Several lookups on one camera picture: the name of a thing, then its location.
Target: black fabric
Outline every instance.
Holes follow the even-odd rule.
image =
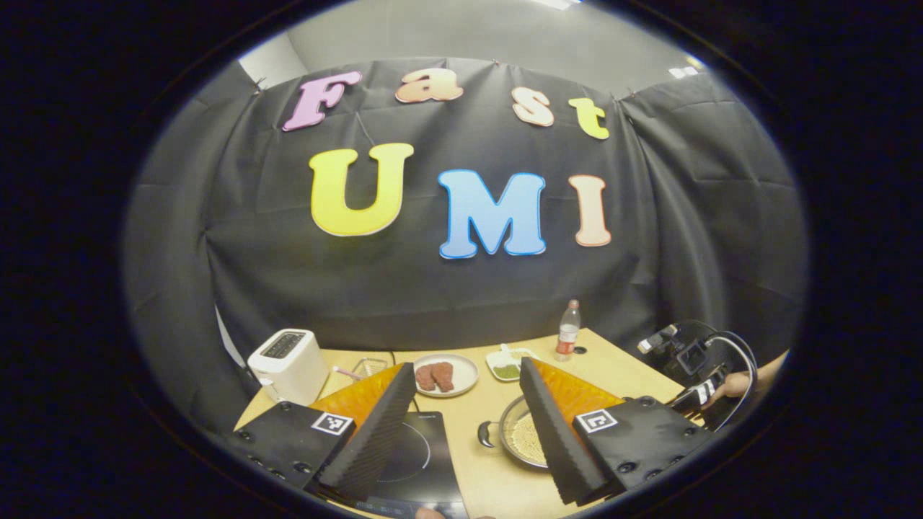
[[[123,277],[141,353],[170,401],[212,432],[231,430],[256,390],[224,351],[200,214],[226,134],[249,103],[236,64],[170,121],[126,214]]]
[[[397,102],[401,77],[426,67],[455,71],[462,97]],[[301,84],[350,70],[362,81],[325,109],[321,124],[280,130]],[[509,93],[518,86],[547,95],[553,126],[516,117]],[[568,106],[577,97],[605,111],[608,139],[580,129]],[[556,332],[571,298],[581,301],[584,326],[635,356],[641,338],[683,319],[740,333],[761,363],[793,339],[808,257],[793,177],[759,122],[706,74],[617,102],[515,66],[417,58],[343,66],[257,96],[196,104],[176,117],[142,174],[127,247],[130,292],[147,311],[156,308],[141,332],[142,342],[154,337],[145,351],[185,405],[192,394],[234,385],[211,304],[244,357],[285,327],[312,330],[327,348],[517,341]],[[310,158],[356,150],[346,202],[363,208],[377,189],[368,150],[387,142],[414,146],[398,218],[369,236],[321,231],[310,212]],[[490,256],[474,238],[474,258],[442,259],[449,208],[437,177],[458,168],[478,172],[495,199],[511,175],[542,176],[546,251]],[[575,242],[580,215],[568,177],[577,174],[606,181],[607,246]],[[170,299],[156,297],[164,284],[186,291],[195,311],[165,308]],[[173,332],[165,341],[157,326],[197,338]],[[173,369],[176,359],[189,362]],[[215,421],[223,411],[203,413]]]

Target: meat patty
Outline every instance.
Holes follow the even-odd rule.
[[[423,391],[435,391],[436,381],[433,380],[433,365],[421,366],[415,373],[416,383],[420,384]]]
[[[452,384],[452,365],[448,362],[437,362],[433,365],[433,379],[442,392],[450,392],[455,389]]]

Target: small white dish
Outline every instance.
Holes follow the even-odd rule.
[[[448,362],[452,365],[452,385],[455,389],[449,392],[442,392],[436,386],[434,391],[424,391],[420,388],[420,382],[416,383],[416,390],[427,396],[437,398],[448,398],[457,396],[470,390],[474,383],[477,382],[477,366],[470,359],[451,353],[435,353],[432,355],[421,356],[414,361],[414,374],[416,371],[427,364],[436,364],[437,362]]]
[[[509,347],[506,346],[505,344],[501,344],[500,351],[494,352],[494,353],[488,353],[485,356],[485,360],[487,361],[487,367],[490,369],[490,373],[494,375],[495,379],[500,380],[502,382],[513,382],[515,380],[520,379],[519,375],[517,375],[516,377],[512,377],[512,378],[504,378],[504,377],[500,377],[497,374],[497,372],[494,371],[494,369],[500,368],[502,366],[509,366],[509,365],[513,365],[513,366],[516,366],[516,368],[521,369],[522,368],[522,358],[524,356],[530,356],[532,358],[538,359],[538,355],[532,353],[532,350],[529,350],[527,348],[509,349]]]

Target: induction cooktop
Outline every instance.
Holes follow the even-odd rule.
[[[407,413],[394,452],[365,501],[346,503],[388,517],[413,519],[429,508],[447,519],[468,519],[442,413]]]

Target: foam letter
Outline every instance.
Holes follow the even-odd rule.
[[[404,159],[413,154],[413,146],[400,142],[379,144],[368,151],[378,161],[378,194],[371,206],[360,210],[346,207],[346,174],[358,153],[331,150],[311,157],[314,223],[335,236],[372,235],[391,225],[401,212]]]
[[[458,86],[458,76],[447,68],[425,68],[404,76],[402,85],[394,94],[401,103],[420,103],[429,99],[451,101],[461,97],[464,89]]]
[[[449,192],[449,241],[439,248],[447,260],[477,254],[470,225],[487,254],[500,248],[500,240],[511,227],[504,250],[513,256],[541,254],[545,241],[538,219],[538,201],[545,180],[531,173],[517,173],[507,183],[499,202],[494,202],[481,176],[467,169],[452,169],[439,175],[439,184]]]
[[[580,128],[587,135],[600,140],[609,138],[609,130],[600,127],[599,119],[597,118],[605,117],[605,112],[603,112],[602,108],[597,108],[592,99],[587,97],[571,99],[568,104],[577,109],[577,122],[580,123]]]
[[[574,175],[568,182],[577,190],[577,201],[580,204],[577,243],[584,247],[601,247],[612,241],[612,235],[605,229],[603,216],[605,181],[598,176]]]
[[[551,102],[540,91],[534,91],[525,87],[513,89],[513,112],[521,120],[538,125],[540,127],[550,127],[555,122],[555,116],[548,110]]]
[[[324,120],[320,111],[320,104],[333,108],[343,96],[343,83],[354,85],[362,80],[362,73],[354,70],[345,74],[330,76],[329,78],[308,81],[301,86],[301,98],[294,108],[292,118],[282,125],[283,131],[292,131],[302,127],[312,127]]]

